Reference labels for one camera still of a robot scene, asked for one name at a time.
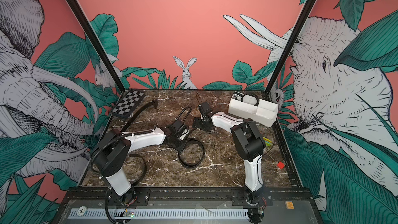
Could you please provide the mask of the black belt with metal buckle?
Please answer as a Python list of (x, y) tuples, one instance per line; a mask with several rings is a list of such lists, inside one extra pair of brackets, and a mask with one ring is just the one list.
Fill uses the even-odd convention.
[(254, 106), (258, 106), (260, 103), (259, 97), (253, 93), (243, 93), (235, 91), (232, 99)]

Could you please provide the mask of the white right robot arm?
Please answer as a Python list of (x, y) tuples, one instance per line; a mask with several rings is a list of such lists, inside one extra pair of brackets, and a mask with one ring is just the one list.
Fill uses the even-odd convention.
[(224, 112), (213, 113), (207, 102), (198, 105), (201, 116), (195, 117), (193, 127), (205, 132), (222, 128), (232, 134), (237, 153), (245, 166), (245, 198), (256, 204), (266, 194), (261, 175), (261, 159), (266, 147), (262, 134), (251, 119), (237, 119)]

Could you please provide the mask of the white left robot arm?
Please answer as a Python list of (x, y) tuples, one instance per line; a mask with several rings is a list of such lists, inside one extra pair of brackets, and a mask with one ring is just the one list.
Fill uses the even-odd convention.
[(99, 141), (91, 156), (89, 168), (104, 179), (118, 196), (125, 196), (134, 191), (123, 170), (127, 156), (135, 150), (155, 145), (167, 145), (183, 151), (185, 137), (189, 132), (189, 126), (180, 120), (140, 132), (112, 130)]

